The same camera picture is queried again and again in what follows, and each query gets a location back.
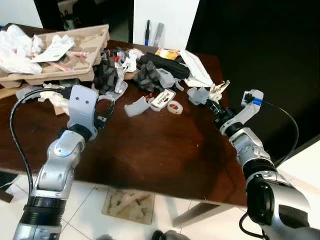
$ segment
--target blue connector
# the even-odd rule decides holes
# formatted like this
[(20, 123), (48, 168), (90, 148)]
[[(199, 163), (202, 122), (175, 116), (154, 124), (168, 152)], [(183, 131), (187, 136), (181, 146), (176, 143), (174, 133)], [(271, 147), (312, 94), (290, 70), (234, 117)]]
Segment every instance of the blue connector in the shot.
[(262, 99), (255, 97), (252, 101), (253, 104), (261, 106), (262, 104)]

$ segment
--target marker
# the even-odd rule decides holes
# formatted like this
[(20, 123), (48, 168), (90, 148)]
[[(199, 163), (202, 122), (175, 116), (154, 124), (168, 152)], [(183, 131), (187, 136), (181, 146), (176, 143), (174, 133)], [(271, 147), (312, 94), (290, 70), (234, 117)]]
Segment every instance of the marker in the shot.
[(153, 43), (154, 47), (158, 47), (158, 45), (159, 45), (159, 41), (160, 41), (164, 26), (165, 25), (163, 23), (159, 22), (158, 28), (156, 30), (155, 38), (154, 38), (154, 43)]
[(144, 45), (146, 46), (149, 45), (149, 34), (150, 34), (149, 26), (150, 26), (150, 20), (148, 20), (148, 22), (146, 23), (146, 30), (145, 30), (145, 37), (144, 37)]

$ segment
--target black cable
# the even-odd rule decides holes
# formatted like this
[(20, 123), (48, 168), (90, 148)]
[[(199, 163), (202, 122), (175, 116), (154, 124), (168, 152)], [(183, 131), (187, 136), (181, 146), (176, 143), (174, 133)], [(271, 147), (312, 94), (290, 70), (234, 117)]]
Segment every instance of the black cable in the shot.
[(298, 143), (298, 139), (299, 139), (299, 127), (298, 127), (298, 124), (296, 123), (295, 119), (286, 110), (282, 109), (281, 107), (279, 107), (277, 105), (274, 105), (271, 102), (268, 102), (268, 101), (265, 101), (265, 100), (262, 100), (262, 102), (265, 103), (265, 104), (268, 104), (269, 106), (272, 106), (272, 107), (280, 110), (284, 114), (286, 114), (290, 118), (290, 120), (292, 121), (292, 123), (294, 125), (294, 129), (295, 129), (294, 142), (293, 142), (293, 145), (292, 145), (290, 151), (283, 158), (280, 158), (280, 159), (278, 159), (277, 161), (274, 162), (274, 166), (277, 168), (282, 163), (284, 163), (291, 156), (291, 154), (294, 152), (294, 150), (296, 149), (297, 143)]
[(243, 222), (246, 219), (246, 217), (248, 217), (248, 213), (247, 212), (239, 220), (239, 228), (241, 229), (241, 231), (244, 232), (245, 234), (251, 236), (251, 237), (258, 238), (258, 239), (265, 239), (265, 237), (263, 235), (256, 234), (256, 233), (253, 233), (253, 232), (250, 232), (250, 231), (244, 229)]
[(34, 90), (34, 91), (31, 91), (31, 92), (27, 93), (22, 98), (20, 98), (18, 101), (16, 101), (16, 103), (14, 104), (14, 106), (13, 106), (13, 108), (11, 110), (10, 118), (9, 118), (9, 129), (10, 129), (10, 132), (11, 132), (11, 136), (13, 138), (13, 141), (14, 141), (15, 145), (16, 145), (16, 148), (18, 149), (18, 151), (19, 151), (19, 153), (21, 155), (21, 158), (22, 158), (24, 166), (25, 166), (26, 174), (27, 174), (27, 177), (28, 177), (28, 183), (29, 183), (28, 204), (31, 201), (31, 192), (32, 192), (32, 189), (34, 187), (34, 183), (33, 183), (31, 168), (29, 166), (29, 163), (28, 163), (27, 158), (26, 158), (26, 156), (24, 154), (24, 151), (22, 150), (22, 147), (21, 147), (21, 145), (20, 145), (20, 143), (19, 143), (19, 141), (17, 139), (17, 136), (16, 136), (15, 126), (14, 126), (14, 117), (15, 117), (15, 113), (16, 113), (17, 108), (19, 107), (19, 105), (24, 100), (26, 100), (27, 98), (29, 98), (30, 96), (32, 96), (34, 94), (38, 94), (38, 93), (41, 93), (41, 92), (62, 93), (62, 89), (61, 88), (42, 88), (42, 89)]

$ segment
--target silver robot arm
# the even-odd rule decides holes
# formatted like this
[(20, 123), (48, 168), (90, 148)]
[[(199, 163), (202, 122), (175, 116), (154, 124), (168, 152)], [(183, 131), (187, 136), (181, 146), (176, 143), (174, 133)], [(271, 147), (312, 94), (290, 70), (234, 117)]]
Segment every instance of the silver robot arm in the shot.
[(49, 146), (30, 201), (16, 228), (14, 240), (58, 240), (61, 218), (86, 142), (95, 139), (105, 117), (96, 117), (98, 94), (81, 85), (72, 87), (67, 130)]
[(236, 150), (236, 158), (246, 179), (247, 213), (260, 225), (267, 240), (319, 240), (320, 231), (310, 228), (310, 206), (305, 196), (276, 170), (261, 140), (244, 123), (263, 102), (263, 93), (246, 91), (235, 115), (208, 99), (206, 105), (216, 115), (215, 124)]

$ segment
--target wooden table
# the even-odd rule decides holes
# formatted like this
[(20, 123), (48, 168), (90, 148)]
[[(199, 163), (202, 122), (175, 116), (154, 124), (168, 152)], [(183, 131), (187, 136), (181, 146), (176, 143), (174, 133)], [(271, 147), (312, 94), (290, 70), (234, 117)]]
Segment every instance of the wooden table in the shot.
[[(155, 52), (154, 47), (113, 40), (107, 48), (117, 46)], [(217, 57), (198, 56), (212, 80), (220, 84), (223, 77)], [(183, 106), (181, 115), (166, 109), (161, 112), (148, 109), (141, 115), (128, 117), (124, 105), (147, 95), (129, 81), (109, 123), (83, 151), (75, 179), (245, 206), (245, 179), (236, 152), (212, 123), (213, 113), (206, 107), (194, 106), (188, 100), (187, 86), (183, 84), (183, 87), (184, 92), (177, 92), (174, 98)], [(25, 171), (8, 128), (8, 117), (16, 100), (16, 96), (0, 100), (0, 170), (10, 173)], [(220, 103), (228, 104), (226, 95)], [(34, 174), (45, 163), (49, 144), (68, 119), (67, 115), (55, 116), (48, 101), (29, 101), (17, 110), (16, 134)]]

